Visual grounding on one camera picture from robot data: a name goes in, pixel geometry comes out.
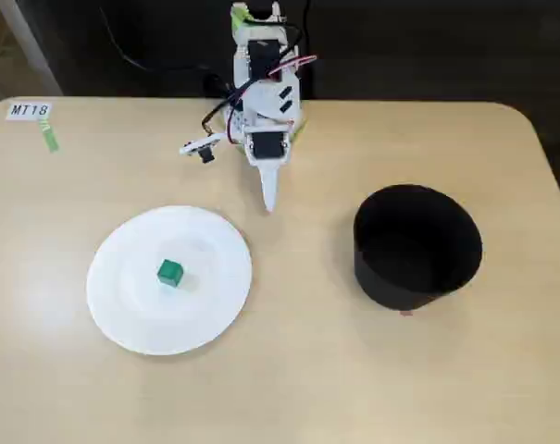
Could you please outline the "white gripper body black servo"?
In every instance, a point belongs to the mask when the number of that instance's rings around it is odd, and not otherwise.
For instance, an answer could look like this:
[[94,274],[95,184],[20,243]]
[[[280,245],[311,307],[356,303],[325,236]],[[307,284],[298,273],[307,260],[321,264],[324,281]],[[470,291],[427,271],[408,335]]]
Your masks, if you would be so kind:
[[243,131],[243,148],[249,164],[282,166],[287,163],[292,147],[288,124],[247,126]]

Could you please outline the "white pointed gripper finger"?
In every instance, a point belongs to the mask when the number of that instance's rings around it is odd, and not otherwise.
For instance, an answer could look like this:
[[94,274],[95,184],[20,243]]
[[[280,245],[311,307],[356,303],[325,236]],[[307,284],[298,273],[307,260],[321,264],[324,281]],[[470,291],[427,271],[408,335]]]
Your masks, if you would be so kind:
[[274,210],[277,201],[278,175],[280,167],[275,165],[261,165],[257,169],[261,180],[264,205],[266,210],[271,213]]

